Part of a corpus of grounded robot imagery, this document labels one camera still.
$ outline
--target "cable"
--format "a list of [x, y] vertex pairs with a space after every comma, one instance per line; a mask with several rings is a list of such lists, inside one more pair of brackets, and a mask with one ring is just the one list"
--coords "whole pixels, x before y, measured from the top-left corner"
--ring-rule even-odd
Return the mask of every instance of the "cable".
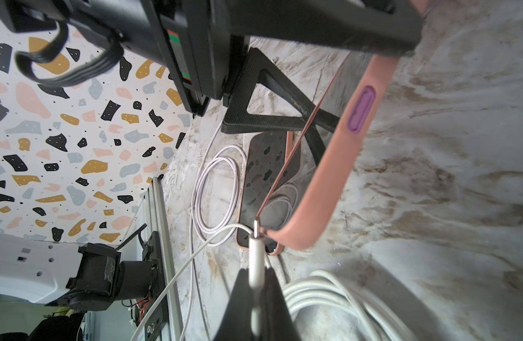
[[371, 341], [416, 340], [413, 333], [386, 304], [366, 289], [348, 289], [331, 273], [316, 270], [308, 278], [284, 286], [282, 293], [290, 315], [311, 305], [326, 305], [356, 317]]
[[176, 280], [182, 274], [182, 272], [184, 272], [184, 270], [188, 267], [188, 265], [191, 263], [191, 261], [193, 261], [193, 259], [201, 251], [203, 251], [203, 249], [208, 244], [210, 244], [210, 242], [212, 242], [212, 240], [214, 240], [220, 233], [222, 233], [225, 230], [228, 230], [230, 228], [232, 228], [232, 229], [241, 228], [241, 229], [243, 229], [244, 231], [246, 231], [249, 234], [252, 233], [252, 230], [249, 227], [244, 226], [242, 224], [229, 224], [227, 226], [224, 226], [224, 227], [220, 228], [220, 230], [217, 233], [215, 233], [215, 234], [211, 235], [209, 238], [207, 238], [207, 240], [205, 242], [203, 242], [203, 244], [197, 250], [195, 250], [193, 252], [193, 254], [186, 260], [186, 262], [182, 265], [182, 267], [176, 272], [176, 275], [174, 275], [174, 277], [172, 277], [172, 279], [170, 280], [169, 284], [167, 284], [166, 287], [161, 291], [161, 294], [159, 295], [159, 297], [157, 297], [157, 299], [153, 302], [152, 306], [149, 308], [149, 310], [146, 313], [146, 315], [143, 316], [142, 321], [140, 322], [140, 324], [138, 325], [138, 327], [134, 331], [133, 336], [130, 338], [130, 341], [136, 341], [136, 339], [138, 338], [138, 335], [140, 334], [140, 331], [146, 325], [146, 322], [148, 321], [149, 317], [155, 311], [155, 308], [161, 303], [163, 298], [165, 298], [165, 296], [169, 293], [169, 291], [172, 288], [173, 284], [176, 282]]
[[147, 223], [144, 223], [142, 224], [141, 227], [139, 227], [135, 232], [133, 232], [133, 234], [131, 234], [127, 239], [125, 239], [123, 241], [123, 243], [121, 243], [117, 248], [115, 248], [114, 250], [117, 251], [119, 249], [122, 249], [125, 245], [127, 245], [128, 242], [130, 242], [131, 240], [133, 240], [134, 237], [136, 237], [136, 235], [139, 235], [140, 236], [140, 233], [142, 232], [142, 230], [144, 228], [146, 228], [146, 226], [148, 226]]

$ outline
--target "terrazzo pattern wall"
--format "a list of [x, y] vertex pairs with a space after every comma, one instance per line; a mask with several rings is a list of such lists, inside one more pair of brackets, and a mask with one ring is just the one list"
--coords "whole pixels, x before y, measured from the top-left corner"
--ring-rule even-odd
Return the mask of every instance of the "terrazzo pattern wall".
[[[0, 232], [116, 244], [192, 116], [168, 70], [128, 51], [106, 74], [69, 88], [23, 77], [15, 51], [39, 50], [55, 35], [14, 34], [0, 22]], [[99, 52], [70, 27], [66, 48], [34, 72], [60, 75]]]

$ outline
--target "marble surface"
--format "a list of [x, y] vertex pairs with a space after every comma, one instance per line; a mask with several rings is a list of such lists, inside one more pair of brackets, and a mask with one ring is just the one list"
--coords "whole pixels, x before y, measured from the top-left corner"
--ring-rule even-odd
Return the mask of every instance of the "marble surface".
[[[252, 43], [315, 102], [347, 55]], [[293, 115], [263, 88], [249, 110]], [[163, 179], [177, 267], [188, 257], [197, 166], [224, 112], [212, 101], [192, 121]], [[209, 158], [249, 138], [219, 134]], [[209, 175], [209, 225], [220, 221], [231, 187], [229, 168]], [[312, 248], [287, 248], [280, 259], [288, 280], [326, 269], [372, 290], [419, 340], [523, 340], [523, 1], [430, 6], [423, 40], [402, 59], [326, 231]], [[233, 239], [197, 257], [201, 300], [195, 292], [188, 339], [214, 336], [244, 263]], [[189, 275], [178, 290], [185, 314]], [[352, 329], [336, 328], [350, 322], [313, 308], [297, 328], [303, 340], [350, 339]]]

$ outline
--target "black cable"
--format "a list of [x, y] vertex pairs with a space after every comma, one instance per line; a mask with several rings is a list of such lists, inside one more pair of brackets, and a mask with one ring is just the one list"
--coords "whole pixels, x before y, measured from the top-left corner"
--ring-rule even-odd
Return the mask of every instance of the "black cable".
[[123, 56], [123, 48], [121, 47], [119, 36], [114, 31], [109, 30], [108, 41], [110, 46], [96, 58], [63, 75], [39, 79], [32, 71], [32, 63], [43, 64], [51, 62], [59, 55], [68, 39], [68, 25], [62, 21], [57, 21], [57, 24], [59, 25], [59, 33], [46, 47], [37, 52], [18, 51], [15, 54], [15, 64], [17, 64], [17, 68], [26, 78], [48, 87], [73, 86], [110, 70]]
[[136, 237], [136, 235], [140, 235], [140, 233], [142, 232], [142, 230], [144, 228], [146, 228], [146, 226], [148, 226], [147, 223], [144, 223], [141, 227], [138, 228], [138, 230], [136, 230], [135, 232], [133, 232], [132, 235], [129, 236], [129, 238], [125, 239], [125, 241], [123, 243], [121, 243], [117, 248], [115, 248], [115, 251], [123, 248], [125, 245], [127, 245], [128, 242], [130, 242], [131, 240], [133, 240], [134, 237]]

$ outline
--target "purple button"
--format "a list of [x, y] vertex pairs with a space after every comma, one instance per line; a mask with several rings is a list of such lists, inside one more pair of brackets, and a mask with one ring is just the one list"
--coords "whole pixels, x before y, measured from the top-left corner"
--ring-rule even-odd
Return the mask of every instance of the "purple button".
[[375, 89], [371, 86], [366, 86], [354, 107], [353, 114], [350, 116], [347, 126], [354, 134], [360, 133], [363, 124], [366, 121], [367, 114], [371, 106], [375, 102]]

